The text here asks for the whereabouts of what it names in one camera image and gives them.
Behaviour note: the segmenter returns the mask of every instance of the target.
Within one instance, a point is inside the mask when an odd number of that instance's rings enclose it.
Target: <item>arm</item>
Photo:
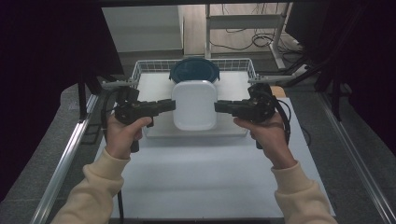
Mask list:
[[[276,201],[287,224],[337,223],[316,181],[306,177],[286,144],[282,118],[275,113],[262,124],[234,119],[235,124],[250,130],[251,137],[262,145],[264,155],[274,165],[272,172],[278,185]]]
[[[70,192],[66,204],[51,223],[107,223],[113,211],[113,197],[120,191],[121,173],[130,161],[130,145],[142,137],[141,128],[150,118],[125,126],[110,116],[107,146],[97,161],[85,165],[85,178]]]

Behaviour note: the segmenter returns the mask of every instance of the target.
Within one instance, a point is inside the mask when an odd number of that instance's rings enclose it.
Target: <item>beige sleeve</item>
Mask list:
[[[76,185],[51,223],[107,223],[113,197],[120,191],[121,173],[129,160],[118,160],[103,150],[92,164],[85,165],[83,179]]]
[[[278,185],[276,201],[287,224],[337,223],[330,214],[330,204],[316,181],[308,179],[300,163],[272,172]]]

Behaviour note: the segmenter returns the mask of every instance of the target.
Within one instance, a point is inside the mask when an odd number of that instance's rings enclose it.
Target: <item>sweater cuff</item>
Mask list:
[[[119,160],[110,156],[106,149],[103,149],[100,157],[90,164],[90,170],[96,175],[106,179],[119,179],[126,164],[131,160]]]
[[[277,191],[279,193],[291,194],[301,190],[309,189],[313,181],[308,179],[299,161],[288,169],[271,169],[275,175]]]

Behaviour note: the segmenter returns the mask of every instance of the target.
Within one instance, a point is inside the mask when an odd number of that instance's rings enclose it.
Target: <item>person's left hand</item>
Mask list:
[[[131,155],[132,142],[142,138],[142,128],[151,122],[151,118],[145,117],[137,119],[130,125],[125,125],[112,114],[107,120],[107,153],[116,159],[128,160]]]

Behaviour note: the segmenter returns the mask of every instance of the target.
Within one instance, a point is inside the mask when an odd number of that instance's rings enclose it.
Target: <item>blue lid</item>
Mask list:
[[[175,83],[188,80],[220,80],[219,68],[209,60],[202,58],[188,58],[175,64],[171,69],[169,79]]]

